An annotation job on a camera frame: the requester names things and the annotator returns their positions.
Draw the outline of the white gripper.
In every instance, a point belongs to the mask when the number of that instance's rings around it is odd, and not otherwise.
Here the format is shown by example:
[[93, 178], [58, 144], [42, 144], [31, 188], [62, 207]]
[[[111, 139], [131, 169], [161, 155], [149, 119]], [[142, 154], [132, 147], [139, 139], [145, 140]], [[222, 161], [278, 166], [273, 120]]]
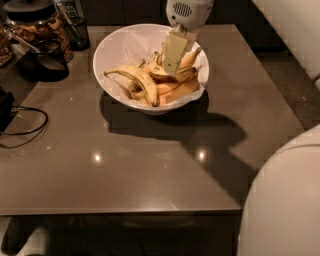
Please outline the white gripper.
[[167, 0], [166, 15], [175, 28], [166, 33], [164, 41], [163, 68], [166, 73], [177, 72], [185, 53], [192, 50], [198, 30], [207, 22], [213, 5], [214, 0]]

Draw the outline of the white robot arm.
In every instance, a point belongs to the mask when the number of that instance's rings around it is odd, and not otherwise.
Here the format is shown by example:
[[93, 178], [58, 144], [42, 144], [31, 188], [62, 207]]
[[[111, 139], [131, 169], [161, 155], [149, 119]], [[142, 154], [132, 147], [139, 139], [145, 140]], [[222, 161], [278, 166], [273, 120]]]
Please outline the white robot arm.
[[[320, 0], [252, 0], [320, 86]], [[242, 212], [237, 256], [320, 256], [320, 125], [275, 152]]]

